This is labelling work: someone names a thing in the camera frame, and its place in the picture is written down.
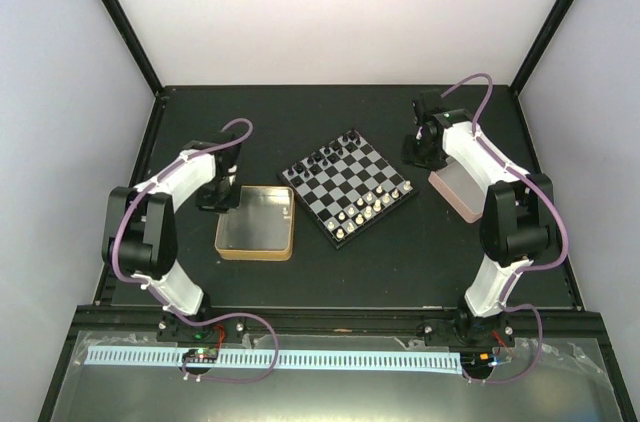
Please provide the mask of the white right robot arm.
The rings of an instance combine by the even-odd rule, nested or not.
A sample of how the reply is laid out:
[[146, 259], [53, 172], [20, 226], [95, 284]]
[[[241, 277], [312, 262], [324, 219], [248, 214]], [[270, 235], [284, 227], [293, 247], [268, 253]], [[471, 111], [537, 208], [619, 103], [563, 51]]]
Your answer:
[[436, 90], [412, 102], [417, 132], [405, 137], [401, 159], [428, 170], [428, 181], [468, 223], [478, 222], [483, 259], [461, 297], [453, 326], [476, 345], [497, 325], [525, 268], [557, 246], [548, 205], [553, 185], [512, 163], [465, 109], [448, 109]]

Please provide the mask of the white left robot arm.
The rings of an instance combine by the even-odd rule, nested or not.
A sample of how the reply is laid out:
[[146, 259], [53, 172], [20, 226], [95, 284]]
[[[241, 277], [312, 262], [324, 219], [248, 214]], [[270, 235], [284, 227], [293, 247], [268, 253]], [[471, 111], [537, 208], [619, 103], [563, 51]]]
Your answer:
[[215, 318], [202, 308], [205, 292], [178, 261], [176, 212], [189, 198], [202, 211], [237, 208], [240, 148], [233, 132], [220, 132], [211, 142], [191, 141], [155, 176], [117, 187], [108, 198], [104, 262], [119, 278], [152, 291], [165, 311], [180, 314], [179, 328], [193, 341], [213, 333]]

